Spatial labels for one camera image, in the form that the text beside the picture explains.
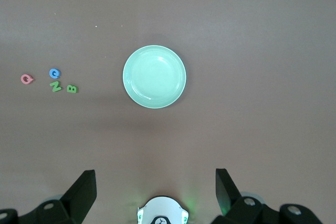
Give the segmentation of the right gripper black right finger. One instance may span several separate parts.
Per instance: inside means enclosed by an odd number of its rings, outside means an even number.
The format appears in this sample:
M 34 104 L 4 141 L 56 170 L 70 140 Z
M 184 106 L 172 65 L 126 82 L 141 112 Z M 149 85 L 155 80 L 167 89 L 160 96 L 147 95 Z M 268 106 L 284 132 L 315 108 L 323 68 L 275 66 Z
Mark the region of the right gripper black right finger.
M 210 224 L 323 224 L 307 207 L 283 204 L 273 210 L 252 196 L 242 196 L 230 174 L 216 169 L 216 198 L 222 214 Z

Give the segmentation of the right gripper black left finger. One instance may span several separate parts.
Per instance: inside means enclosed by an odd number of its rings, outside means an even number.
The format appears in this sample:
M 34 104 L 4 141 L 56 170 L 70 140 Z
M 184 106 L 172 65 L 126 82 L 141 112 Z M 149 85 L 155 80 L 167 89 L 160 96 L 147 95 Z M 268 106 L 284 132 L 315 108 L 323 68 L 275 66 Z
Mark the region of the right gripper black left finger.
M 82 224 L 96 198 L 96 173 L 86 170 L 60 199 L 48 200 L 25 215 L 0 209 L 0 224 Z

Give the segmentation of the green plate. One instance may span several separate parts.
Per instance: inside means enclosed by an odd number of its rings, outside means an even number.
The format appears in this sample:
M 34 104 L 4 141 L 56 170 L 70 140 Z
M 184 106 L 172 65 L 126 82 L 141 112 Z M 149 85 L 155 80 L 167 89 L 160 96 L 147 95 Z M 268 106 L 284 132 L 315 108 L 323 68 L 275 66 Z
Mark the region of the green plate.
M 123 85 L 138 105 L 161 109 L 176 102 L 187 81 L 186 69 L 173 50 L 148 45 L 134 51 L 123 67 Z

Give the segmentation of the brown table cover mat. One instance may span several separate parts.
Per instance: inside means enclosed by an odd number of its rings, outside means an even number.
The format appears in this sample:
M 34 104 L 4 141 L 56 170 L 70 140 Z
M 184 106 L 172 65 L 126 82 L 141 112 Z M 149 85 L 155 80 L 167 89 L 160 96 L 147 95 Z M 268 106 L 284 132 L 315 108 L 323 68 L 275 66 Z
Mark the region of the brown table cover mat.
M 123 85 L 148 45 L 186 69 L 161 109 Z M 218 168 L 336 224 L 336 0 L 0 0 L 0 209 L 23 215 L 94 169 L 83 224 L 136 224 L 157 195 L 209 224 Z

